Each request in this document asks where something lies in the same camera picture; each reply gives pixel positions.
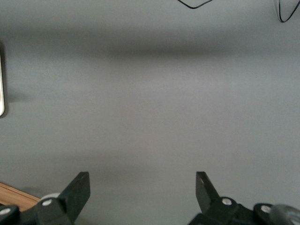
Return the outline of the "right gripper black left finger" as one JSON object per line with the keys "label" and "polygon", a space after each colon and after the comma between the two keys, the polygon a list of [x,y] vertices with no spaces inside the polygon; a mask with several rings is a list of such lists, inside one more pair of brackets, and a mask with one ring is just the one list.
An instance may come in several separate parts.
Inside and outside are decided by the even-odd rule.
{"label": "right gripper black left finger", "polygon": [[90,174],[80,172],[57,196],[44,197],[35,206],[38,225],[73,225],[90,197]]}

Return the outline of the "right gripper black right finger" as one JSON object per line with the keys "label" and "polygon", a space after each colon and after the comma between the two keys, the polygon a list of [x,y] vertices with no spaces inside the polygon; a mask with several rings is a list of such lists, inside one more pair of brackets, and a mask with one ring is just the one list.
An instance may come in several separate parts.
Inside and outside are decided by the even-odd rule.
{"label": "right gripper black right finger", "polygon": [[197,172],[195,195],[201,209],[190,225],[255,225],[252,210],[229,197],[221,197],[206,172]]}

